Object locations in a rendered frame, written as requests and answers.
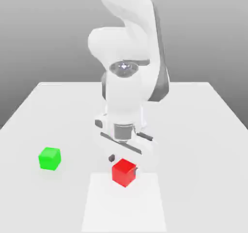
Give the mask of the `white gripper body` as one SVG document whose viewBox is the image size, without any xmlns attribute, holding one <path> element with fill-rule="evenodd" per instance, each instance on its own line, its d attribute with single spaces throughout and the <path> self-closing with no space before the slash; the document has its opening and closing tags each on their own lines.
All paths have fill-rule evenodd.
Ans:
<svg viewBox="0 0 248 233">
<path fill-rule="evenodd" d="M 114 140 L 108 134 L 100 132 L 98 144 L 107 157 L 115 154 L 115 160 L 124 158 L 130 162 L 157 161 L 157 142 L 143 132 L 133 133 L 131 139 L 126 141 Z"/>
</svg>

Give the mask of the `small red cube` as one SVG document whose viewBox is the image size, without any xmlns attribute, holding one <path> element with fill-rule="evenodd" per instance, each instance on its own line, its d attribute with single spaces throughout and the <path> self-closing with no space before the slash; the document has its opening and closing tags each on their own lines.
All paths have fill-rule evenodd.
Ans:
<svg viewBox="0 0 248 233">
<path fill-rule="evenodd" d="M 135 166 L 135 164 L 122 158 L 112 166 L 112 180 L 123 187 L 127 187 L 136 178 L 134 174 Z"/>
</svg>

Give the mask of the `small green cube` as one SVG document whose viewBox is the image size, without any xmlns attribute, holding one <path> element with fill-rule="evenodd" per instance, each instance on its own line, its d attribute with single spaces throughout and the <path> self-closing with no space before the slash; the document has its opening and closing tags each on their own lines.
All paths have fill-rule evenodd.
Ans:
<svg viewBox="0 0 248 233">
<path fill-rule="evenodd" d="M 46 147 L 38 159 L 41 169 L 55 171 L 61 162 L 61 151 L 58 148 Z"/>
</svg>

